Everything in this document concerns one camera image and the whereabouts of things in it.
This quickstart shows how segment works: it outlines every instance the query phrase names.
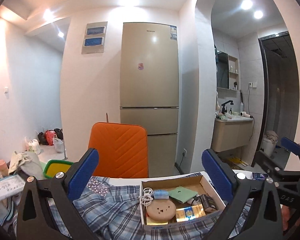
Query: blue gripper pad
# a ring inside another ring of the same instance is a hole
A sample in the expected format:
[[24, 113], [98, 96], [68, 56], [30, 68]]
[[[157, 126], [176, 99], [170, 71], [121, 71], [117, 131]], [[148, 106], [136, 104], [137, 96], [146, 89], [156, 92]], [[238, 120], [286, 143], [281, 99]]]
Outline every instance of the blue gripper pad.
[[220, 195], [221, 199], [228, 201], [229, 203], [233, 199], [232, 184], [228, 177], [225, 175], [220, 165], [211, 156], [208, 150], [202, 153], [202, 165], [208, 173], [213, 185]]
[[67, 171], [66, 179], [70, 180], [65, 180], [65, 184], [67, 184], [67, 196], [70, 201], [74, 201], [81, 196], [98, 163], [98, 151], [90, 148], [79, 160], [79, 162], [74, 163]]
[[295, 155], [300, 155], [300, 145], [289, 140], [287, 137], [282, 137], [281, 146], [285, 147]]

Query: red plastic bag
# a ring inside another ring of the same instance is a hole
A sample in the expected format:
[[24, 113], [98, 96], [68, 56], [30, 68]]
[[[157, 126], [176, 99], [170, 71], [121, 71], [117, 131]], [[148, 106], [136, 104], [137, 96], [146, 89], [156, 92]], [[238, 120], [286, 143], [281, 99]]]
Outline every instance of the red plastic bag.
[[49, 145], [53, 145], [53, 138], [55, 134], [56, 134], [55, 131], [46, 130], [45, 136]]

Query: plastic bag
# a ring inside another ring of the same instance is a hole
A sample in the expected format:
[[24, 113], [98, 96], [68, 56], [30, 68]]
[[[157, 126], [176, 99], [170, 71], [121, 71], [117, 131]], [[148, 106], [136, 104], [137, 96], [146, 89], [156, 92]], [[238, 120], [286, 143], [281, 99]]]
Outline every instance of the plastic bag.
[[42, 145], [49, 145], [46, 136], [44, 135], [43, 132], [38, 133], [38, 139], [39, 139], [39, 144], [41, 143]]
[[45, 136], [49, 145], [53, 145], [53, 137], [56, 134], [54, 131], [46, 130]]
[[32, 141], [27, 141], [25, 137], [26, 150], [27, 152], [33, 152], [37, 155], [41, 153], [40, 145], [37, 139], [33, 139]]
[[63, 140], [60, 140], [56, 134], [53, 137], [53, 144], [57, 153], [64, 152]]
[[54, 131], [56, 132], [57, 137], [58, 137], [60, 140], [63, 140], [63, 132], [62, 132], [59, 128], [55, 128]]

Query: bathroom vanity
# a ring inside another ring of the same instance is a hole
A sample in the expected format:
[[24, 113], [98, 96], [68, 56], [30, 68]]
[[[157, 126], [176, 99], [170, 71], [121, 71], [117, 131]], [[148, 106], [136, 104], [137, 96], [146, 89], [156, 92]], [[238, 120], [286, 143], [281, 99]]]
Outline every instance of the bathroom vanity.
[[215, 118], [211, 148], [222, 152], [247, 145], [252, 134], [253, 119], [232, 116], [232, 119]]

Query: white plastic bag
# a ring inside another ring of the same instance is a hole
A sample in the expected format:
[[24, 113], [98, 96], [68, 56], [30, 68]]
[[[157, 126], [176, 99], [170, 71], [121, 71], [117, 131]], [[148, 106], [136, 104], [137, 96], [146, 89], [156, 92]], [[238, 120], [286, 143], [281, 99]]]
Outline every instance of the white plastic bag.
[[27, 141], [25, 137], [26, 150], [27, 152], [33, 152], [37, 155], [41, 153], [40, 145], [37, 139], [33, 139], [32, 141]]
[[53, 137], [53, 145], [57, 153], [62, 153], [65, 151], [63, 140], [59, 139], [56, 134]]

